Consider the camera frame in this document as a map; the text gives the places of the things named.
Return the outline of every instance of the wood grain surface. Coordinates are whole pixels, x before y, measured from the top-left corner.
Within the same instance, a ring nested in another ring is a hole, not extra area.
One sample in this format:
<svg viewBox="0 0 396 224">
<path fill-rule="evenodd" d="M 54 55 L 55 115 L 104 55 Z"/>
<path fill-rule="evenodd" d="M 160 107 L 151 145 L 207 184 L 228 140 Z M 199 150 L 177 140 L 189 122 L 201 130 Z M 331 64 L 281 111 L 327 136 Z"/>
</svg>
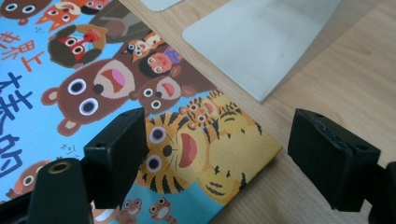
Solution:
<svg viewBox="0 0 396 224">
<path fill-rule="evenodd" d="M 287 146 L 294 110 L 304 108 L 380 148 L 381 166 L 396 161 L 396 1 L 376 4 L 262 104 L 182 38 L 188 25 L 226 0 L 185 0 L 164 12 L 151 12 L 139 0 L 121 2 L 284 146 L 213 223 L 367 223 L 369 203 L 360 213 L 333 211 L 288 156 Z"/>
</svg>

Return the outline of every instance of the light wood tabletop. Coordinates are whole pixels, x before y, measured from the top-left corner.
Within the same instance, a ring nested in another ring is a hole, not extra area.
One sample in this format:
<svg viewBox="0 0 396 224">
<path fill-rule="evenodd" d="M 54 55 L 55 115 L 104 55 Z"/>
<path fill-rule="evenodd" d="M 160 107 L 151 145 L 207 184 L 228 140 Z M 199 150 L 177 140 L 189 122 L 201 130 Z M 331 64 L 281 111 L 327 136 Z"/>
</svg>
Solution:
<svg viewBox="0 0 396 224">
<path fill-rule="evenodd" d="M 163 12 L 121 0 L 152 30 L 226 92 L 283 145 L 276 158 L 213 223 L 367 223 L 360 213 L 333 211 L 288 155 L 295 108 L 318 112 L 396 161 L 396 1 L 382 0 L 314 60 L 259 103 L 182 38 L 183 30 L 226 0 L 185 0 Z"/>
</svg>

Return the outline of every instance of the wooden table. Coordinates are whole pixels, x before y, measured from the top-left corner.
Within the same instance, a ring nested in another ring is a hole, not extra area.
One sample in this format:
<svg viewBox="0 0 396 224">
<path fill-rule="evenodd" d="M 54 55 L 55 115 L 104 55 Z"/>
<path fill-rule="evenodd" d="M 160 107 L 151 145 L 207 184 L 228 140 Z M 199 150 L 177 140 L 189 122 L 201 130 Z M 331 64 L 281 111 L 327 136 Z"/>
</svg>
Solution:
<svg viewBox="0 0 396 224">
<path fill-rule="evenodd" d="M 396 161 L 396 1 L 379 2 L 262 104 L 181 36 L 226 0 L 185 0 L 164 12 L 151 12 L 139 0 L 121 2 L 284 146 L 213 223 L 367 223 L 369 203 L 360 213 L 333 211 L 288 156 L 287 146 L 299 107 L 323 114 L 380 148 L 381 166 Z"/>
</svg>

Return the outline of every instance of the bear nose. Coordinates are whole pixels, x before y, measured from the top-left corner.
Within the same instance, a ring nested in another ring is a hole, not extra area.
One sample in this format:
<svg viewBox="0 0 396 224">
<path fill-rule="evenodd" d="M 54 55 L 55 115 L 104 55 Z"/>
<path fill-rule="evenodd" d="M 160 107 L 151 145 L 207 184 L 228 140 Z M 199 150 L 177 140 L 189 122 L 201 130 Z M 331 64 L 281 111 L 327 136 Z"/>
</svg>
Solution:
<svg viewBox="0 0 396 224">
<path fill-rule="evenodd" d="M 96 84 L 93 86 L 93 92 L 96 94 L 100 94 L 105 90 L 105 88 L 101 84 Z"/>
</svg>

